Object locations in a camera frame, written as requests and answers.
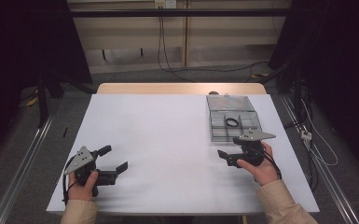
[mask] white tabletop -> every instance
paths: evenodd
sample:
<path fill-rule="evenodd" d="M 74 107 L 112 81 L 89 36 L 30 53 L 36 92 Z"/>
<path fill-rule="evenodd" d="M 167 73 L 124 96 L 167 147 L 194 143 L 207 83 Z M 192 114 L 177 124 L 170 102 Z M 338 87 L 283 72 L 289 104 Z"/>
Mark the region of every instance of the white tabletop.
<path fill-rule="evenodd" d="M 309 212 L 319 208 L 269 95 L 248 95 L 283 180 L 295 201 Z M 114 186 L 100 186 L 99 212 L 122 216 L 246 215 L 263 209 L 252 175 L 228 167 L 217 150 L 241 152 L 232 143 L 211 141 L 205 95 L 93 95 L 68 160 L 82 147 L 112 151 L 97 168 L 129 168 Z M 47 211 L 62 213 L 62 181 Z"/>

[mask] transparent lid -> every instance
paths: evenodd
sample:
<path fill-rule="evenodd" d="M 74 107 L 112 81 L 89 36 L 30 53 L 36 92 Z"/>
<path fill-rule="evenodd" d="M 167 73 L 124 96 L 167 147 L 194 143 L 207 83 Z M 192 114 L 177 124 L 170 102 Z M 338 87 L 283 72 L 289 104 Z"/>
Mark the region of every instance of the transparent lid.
<path fill-rule="evenodd" d="M 247 96 L 207 95 L 209 110 L 255 111 Z"/>

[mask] sleeve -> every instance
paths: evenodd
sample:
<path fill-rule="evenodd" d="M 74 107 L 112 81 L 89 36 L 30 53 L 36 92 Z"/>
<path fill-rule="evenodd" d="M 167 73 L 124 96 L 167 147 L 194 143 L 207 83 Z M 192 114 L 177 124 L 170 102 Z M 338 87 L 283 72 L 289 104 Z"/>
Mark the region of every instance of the sleeve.
<path fill-rule="evenodd" d="M 262 186 L 256 195 L 264 207 L 268 223 L 317 223 L 300 204 L 295 203 L 282 180 Z"/>
<path fill-rule="evenodd" d="M 69 200 L 65 207 L 61 223 L 89 224 L 95 223 L 98 205 L 94 202 Z"/>

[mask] black ring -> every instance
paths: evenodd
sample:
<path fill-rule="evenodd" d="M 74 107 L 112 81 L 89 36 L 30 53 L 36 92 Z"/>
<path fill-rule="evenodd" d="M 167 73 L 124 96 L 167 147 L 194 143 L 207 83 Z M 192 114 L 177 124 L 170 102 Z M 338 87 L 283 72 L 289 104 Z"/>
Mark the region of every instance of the black ring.
<path fill-rule="evenodd" d="M 226 124 L 227 124 L 227 126 L 230 126 L 230 127 L 238 127 L 238 125 L 239 125 L 240 123 L 239 123 L 236 119 L 228 118 L 228 119 L 226 119 Z"/>

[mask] hand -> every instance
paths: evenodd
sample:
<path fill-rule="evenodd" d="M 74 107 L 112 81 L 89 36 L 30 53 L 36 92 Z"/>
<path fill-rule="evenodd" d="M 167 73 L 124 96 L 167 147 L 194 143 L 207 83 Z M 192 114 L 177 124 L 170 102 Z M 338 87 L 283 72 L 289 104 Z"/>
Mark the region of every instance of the hand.
<path fill-rule="evenodd" d="M 271 146 L 264 142 L 261 142 L 261 145 L 263 145 L 263 148 L 266 150 L 266 152 L 272 156 Z M 249 173 L 255 177 L 255 181 L 257 181 L 260 186 L 279 179 L 275 167 L 268 160 L 263 160 L 259 166 L 254 166 L 244 160 L 237 160 L 237 163 L 240 165 L 240 167 L 249 171 Z"/>
<path fill-rule="evenodd" d="M 86 185 L 81 186 L 76 183 L 75 172 L 69 174 L 69 185 L 72 186 L 68 190 L 68 197 L 70 200 L 82 200 L 82 201 L 91 201 L 92 199 L 92 188 L 94 187 L 95 182 L 98 178 L 98 172 L 93 171 L 89 179 L 87 179 Z"/>

